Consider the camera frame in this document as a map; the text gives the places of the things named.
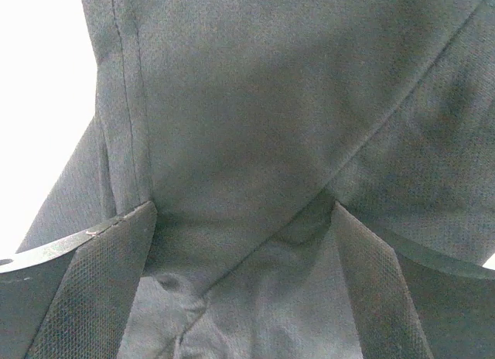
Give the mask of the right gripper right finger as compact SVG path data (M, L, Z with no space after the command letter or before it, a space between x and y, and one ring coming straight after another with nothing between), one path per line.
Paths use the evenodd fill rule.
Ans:
M365 358L492 358L494 272L410 241L340 203L333 231Z

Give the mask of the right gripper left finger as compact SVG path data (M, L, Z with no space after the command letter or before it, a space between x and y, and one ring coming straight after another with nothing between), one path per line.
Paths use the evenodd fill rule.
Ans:
M3 358L115 358L155 230L148 201L1 260Z

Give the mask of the black t shirt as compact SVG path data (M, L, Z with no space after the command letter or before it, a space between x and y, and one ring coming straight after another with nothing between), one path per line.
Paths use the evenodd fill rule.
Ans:
M146 201L122 358L365 358L340 203L494 252L494 0L82 0L95 115L20 250Z

